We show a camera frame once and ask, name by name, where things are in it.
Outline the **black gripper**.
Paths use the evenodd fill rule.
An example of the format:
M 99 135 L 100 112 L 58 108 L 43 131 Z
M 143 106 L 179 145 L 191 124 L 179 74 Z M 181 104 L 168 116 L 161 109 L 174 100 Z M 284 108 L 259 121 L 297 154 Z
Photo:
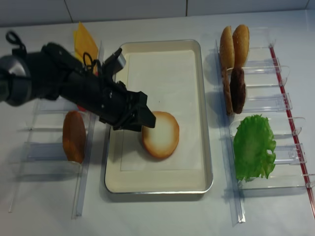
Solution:
M 60 88 L 60 96 L 99 116 L 114 130 L 154 128 L 156 117 L 147 107 L 147 95 L 126 89 L 107 77 L 72 72 Z

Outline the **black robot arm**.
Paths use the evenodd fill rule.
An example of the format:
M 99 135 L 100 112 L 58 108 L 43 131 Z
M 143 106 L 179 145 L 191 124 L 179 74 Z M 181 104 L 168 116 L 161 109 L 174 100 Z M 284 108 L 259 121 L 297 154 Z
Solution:
M 94 59 L 86 64 L 56 43 L 28 53 L 15 32 L 7 32 L 5 38 L 14 48 L 0 59 L 2 102 L 18 107 L 34 99 L 63 97 L 115 130 L 139 132 L 144 126 L 155 126 L 146 94 L 129 91 L 124 83 L 113 80 L 126 64 L 121 49 L 104 62 Z

